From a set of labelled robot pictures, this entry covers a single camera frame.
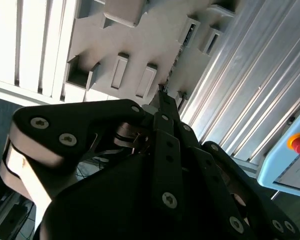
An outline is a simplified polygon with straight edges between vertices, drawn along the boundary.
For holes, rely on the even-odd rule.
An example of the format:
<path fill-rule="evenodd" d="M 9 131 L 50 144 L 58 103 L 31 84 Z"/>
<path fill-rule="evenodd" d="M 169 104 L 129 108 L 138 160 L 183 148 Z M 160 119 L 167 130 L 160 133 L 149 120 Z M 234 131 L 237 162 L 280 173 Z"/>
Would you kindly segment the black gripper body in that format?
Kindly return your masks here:
<path fill-rule="evenodd" d="M 37 240 L 234 240 L 178 155 L 131 155 L 68 187 L 50 203 Z"/>

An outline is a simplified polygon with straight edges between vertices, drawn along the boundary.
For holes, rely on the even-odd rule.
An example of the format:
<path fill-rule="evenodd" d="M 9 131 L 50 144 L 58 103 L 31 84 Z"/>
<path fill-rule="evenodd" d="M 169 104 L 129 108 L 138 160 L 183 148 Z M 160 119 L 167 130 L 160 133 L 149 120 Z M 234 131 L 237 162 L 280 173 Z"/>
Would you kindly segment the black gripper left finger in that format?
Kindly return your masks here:
<path fill-rule="evenodd" d="M 22 107 L 12 116 L 2 158 L 6 185 L 43 218 L 65 189 L 129 156 L 179 156 L 180 140 L 159 91 L 146 111 L 130 99 Z"/>

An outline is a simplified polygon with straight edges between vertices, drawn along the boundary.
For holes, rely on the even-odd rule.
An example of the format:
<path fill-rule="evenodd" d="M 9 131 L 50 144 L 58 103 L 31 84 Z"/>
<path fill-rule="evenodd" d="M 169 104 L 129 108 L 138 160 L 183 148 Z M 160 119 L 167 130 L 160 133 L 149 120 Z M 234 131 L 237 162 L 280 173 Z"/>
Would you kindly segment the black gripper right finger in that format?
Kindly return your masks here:
<path fill-rule="evenodd" d="M 181 143 L 190 185 L 203 187 L 199 206 L 203 236 L 211 240 L 299 240 L 293 221 L 216 143 L 200 144 L 167 98 L 167 112 Z"/>

